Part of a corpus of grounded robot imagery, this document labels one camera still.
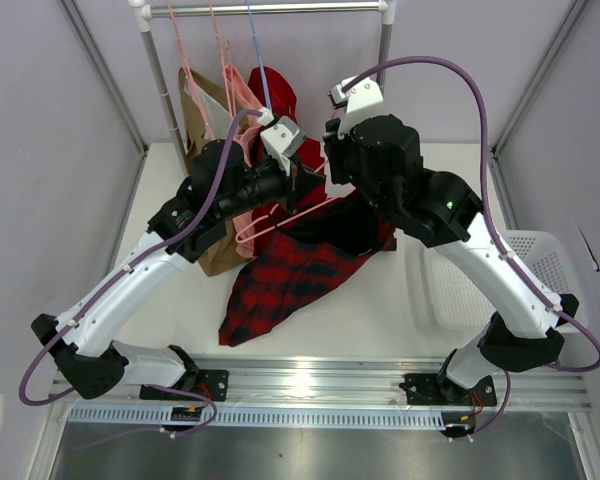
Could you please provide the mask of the red plaid skirt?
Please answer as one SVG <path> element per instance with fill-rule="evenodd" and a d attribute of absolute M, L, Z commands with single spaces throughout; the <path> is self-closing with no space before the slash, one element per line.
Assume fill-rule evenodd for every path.
<path fill-rule="evenodd" d="M 276 226 L 236 277 L 219 344 L 237 347 L 270 333 L 343 285 L 373 255 L 396 247 L 395 228 L 356 193 Z"/>

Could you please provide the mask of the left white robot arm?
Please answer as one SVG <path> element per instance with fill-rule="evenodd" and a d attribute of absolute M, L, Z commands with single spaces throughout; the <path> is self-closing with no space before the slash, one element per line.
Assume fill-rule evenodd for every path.
<path fill-rule="evenodd" d="M 119 385 L 146 385 L 162 387 L 177 400 L 189 398 L 197 387 L 197 366 L 182 348 L 128 345 L 117 334 L 165 283 L 220 240 L 234 218 L 270 202 L 294 207 L 324 183 L 294 152 L 269 151 L 250 167 L 237 143 L 206 144 L 193 172 L 149 220 L 124 260 L 72 308 L 32 322 L 67 391 L 91 400 Z"/>

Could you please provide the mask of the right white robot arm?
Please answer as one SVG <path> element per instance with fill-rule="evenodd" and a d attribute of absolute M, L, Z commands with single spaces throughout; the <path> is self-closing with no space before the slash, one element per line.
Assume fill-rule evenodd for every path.
<path fill-rule="evenodd" d="M 425 167 L 418 132 L 393 115 L 368 118 L 348 133 L 326 122 L 323 141 L 336 184 L 352 184 L 379 217 L 458 267 L 493 305 L 488 325 L 453 350 L 436 378 L 438 395 L 459 403 L 496 370 L 525 372 L 555 363 L 565 339 L 559 319 L 535 295 L 540 283 L 496 248 L 478 195 L 460 176 Z"/>

